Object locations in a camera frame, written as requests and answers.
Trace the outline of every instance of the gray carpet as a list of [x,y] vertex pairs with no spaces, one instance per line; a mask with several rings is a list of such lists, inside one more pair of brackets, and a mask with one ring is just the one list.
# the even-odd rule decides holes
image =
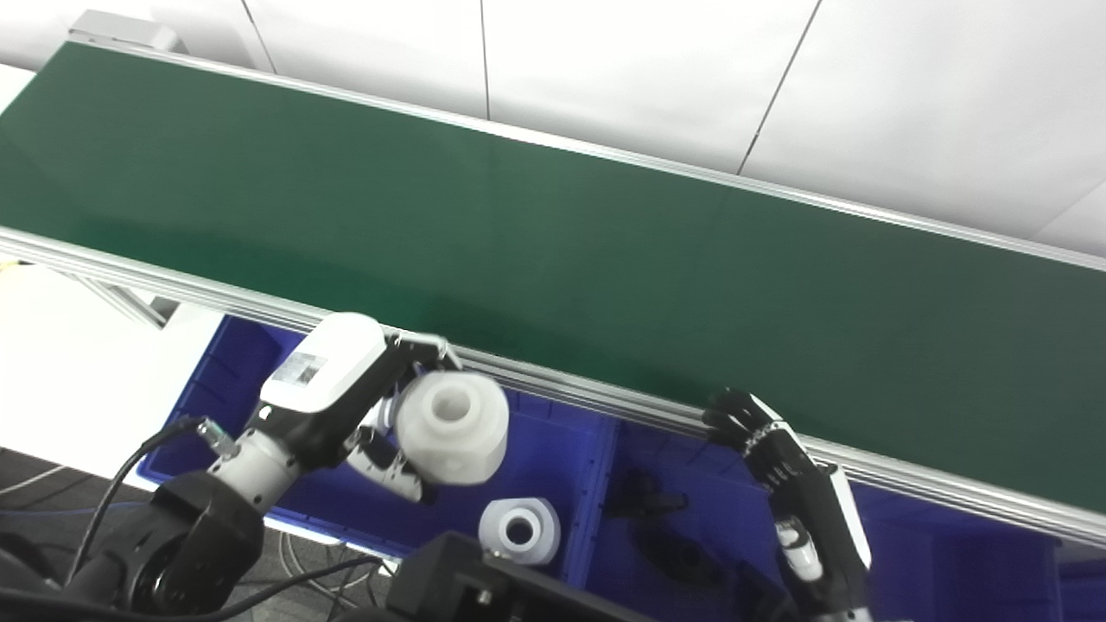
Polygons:
[[[0,490],[34,475],[43,473],[55,465],[39,460],[11,450],[0,453]],[[73,559],[73,552],[81,541],[91,514],[42,516],[38,514],[10,512],[43,512],[65,511],[93,508],[100,501],[107,481],[81,471],[65,469],[19,490],[0,495],[0,532],[19,533],[41,546],[48,561],[64,574]],[[149,494],[124,486],[114,501],[143,501]],[[108,511],[101,535],[108,532],[112,526],[128,511],[118,508]],[[258,563],[242,578],[234,590],[231,602],[239,600],[267,585],[289,577],[281,566],[278,531],[265,530],[264,552]],[[316,570],[336,562],[340,556],[353,557],[353,551],[342,551],[338,548],[323,547],[302,538],[292,538],[292,546],[307,570]],[[351,580],[362,577],[366,570],[354,570]],[[327,587],[337,587],[345,572],[323,579]],[[362,581],[343,592],[358,605],[368,605],[371,587],[376,599],[383,602],[387,593],[389,580],[386,576],[374,576],[369,581]],[[251,611],[234,618],[236,621],[249,622],[323,622],[326,620],[333,603],[332,598],[323,595],[310,587],[295,587],[268,600]]]

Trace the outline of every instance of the sticker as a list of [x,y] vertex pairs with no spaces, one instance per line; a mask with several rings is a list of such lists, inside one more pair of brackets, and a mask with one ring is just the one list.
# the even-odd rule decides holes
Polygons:
[[315,377],[319,370],[326,364],[326,359],[306,352],[293,352],[276,371],[273,372],[273,380],[286,382],[294,386],[307,386],[311,379]]

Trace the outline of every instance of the metal bracket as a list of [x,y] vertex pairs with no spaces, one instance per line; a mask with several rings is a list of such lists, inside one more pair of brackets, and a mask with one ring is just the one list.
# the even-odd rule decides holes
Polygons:
[[135,296],[135,293],[127,288],[109,286],[95,279],[90,279],[88,277],[74,274],[72,272],[62,273],[84,286],[88,291],[96,294],[104,302],[111,304],[116,311],[123,313],[128,319],[140,324],[152,325],[158,330],[165,328],[165,324],[169,323],[169,319],[173,318],[173,313],[179,305],[176,301],[160,297],[155,297],[149,304],[146,304],[143,299]]

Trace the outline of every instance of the blue storage crate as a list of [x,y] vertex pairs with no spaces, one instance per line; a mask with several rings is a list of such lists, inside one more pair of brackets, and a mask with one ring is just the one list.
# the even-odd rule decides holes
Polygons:
[[[303,335],[228,318],[201,357],[170,421],[207,415],[242,432],[265,377]],[[272,515],[404,557],[445,530],[476,535],[498,498],[542,496],[564,529],[545,570],[570,584],[665,622],[740,621],[733,570],[748,563],[779,583],[766,494],[731,449],[588,411],[508,392],[511,427],[499,471],[476,487],[442,487],[434,506],[405,501],[346,466],[301,478]],[[139,473],[164,481],[213,459],[196,438],[158,449]],[[608,484],[632,471],[689,506],[661,518],[728,569],[721,589],[686,587],[654,568],[633,545],[630,521],[602,516]],[[1106,622],[1106,569],[1057,571],[1054,540],[933,504],[853,486],[873,549],[877,620],[914,622]]]
[[[228,318],[216,332],[170,421],[208,416],[241,434],[264,379],[303,335]],[[346,465],[302,477],[271,516],[384,553],[404,557],[446,530],[476,536],[488,502],[544,497],[556,508],[561,550],[545,570],[582,587],[594,543],[596,512],[609,471],[616,422],[508,392],[511,423],[502,466],[480,486],[444,486],[432,506],[404,500]],[[139,468],[155,481],[210,466],[213,455],[190,438],[157,450]]]
[[[739,620],[737,566],[748,562],[779,583],[766,493],[728,448],[622,424],[611,475],[617,489],[633,471],[688,507],[661,517],[728,569],[722,588],[677,583],[638,552],[635,519],[604,518],[587,590],[657,618]],[[1055,540],[941,506],[853,486],[873,551],[876,620],[1061,622]]]
[[1106,622],[1106,559],[1060,567],[1064,622]]

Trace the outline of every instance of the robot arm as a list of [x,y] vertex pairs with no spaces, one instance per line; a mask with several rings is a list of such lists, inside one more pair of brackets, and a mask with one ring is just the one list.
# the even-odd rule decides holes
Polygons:
[[105,538],[65,595],[155,614],[213,611],[260,557],[265,512],[300,476],[351,456],[364,457],[352,460],[363,475],[424,499],[398,449],[363,435],[361,423],[421,369],[460,366],[440,338],[388,336],[372,318],[328,315],[264,383],[242,436],[230,443],[218,428],[200,431],[219,459],[161,485]]
[[750,393],[722,392],[702,421],[768,489],[780,571],[800,612],[815,622],[870,621],[872,551],[845,471],[815,464],[791,426]]

